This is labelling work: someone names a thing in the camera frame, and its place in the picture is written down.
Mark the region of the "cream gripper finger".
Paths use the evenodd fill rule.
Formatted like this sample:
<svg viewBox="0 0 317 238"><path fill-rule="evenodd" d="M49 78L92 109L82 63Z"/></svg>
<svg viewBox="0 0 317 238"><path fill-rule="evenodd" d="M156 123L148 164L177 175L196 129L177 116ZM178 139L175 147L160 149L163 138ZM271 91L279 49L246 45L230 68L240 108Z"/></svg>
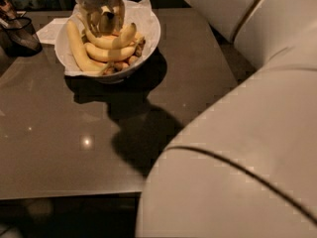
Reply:
<svg viewBox="0 0 317 238"><path fill-rule="evenodd" d="M88 25L90 31L96 36L100 37L99 22L101 17L101 10L98 7L79 6L79 11L85 23Z"/></svg>
<svg viewBox="0 0 317 238"><path fill-rule="evenodd" d="M116 30L120 31L124 25L125 19L125 4L122 0L118 0L114 6L116 16Z"/></svg>

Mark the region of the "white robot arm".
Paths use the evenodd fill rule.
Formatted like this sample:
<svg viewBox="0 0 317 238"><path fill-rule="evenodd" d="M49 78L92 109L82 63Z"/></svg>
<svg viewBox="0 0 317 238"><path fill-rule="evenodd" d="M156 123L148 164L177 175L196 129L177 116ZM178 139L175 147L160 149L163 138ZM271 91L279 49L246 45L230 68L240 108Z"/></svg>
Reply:
<svg viewBox="0 0 317 238"><path fill-rule="evenodd" d="M184 0L254 66L147 177L136 238L317 238L317 0Z"/></svg>

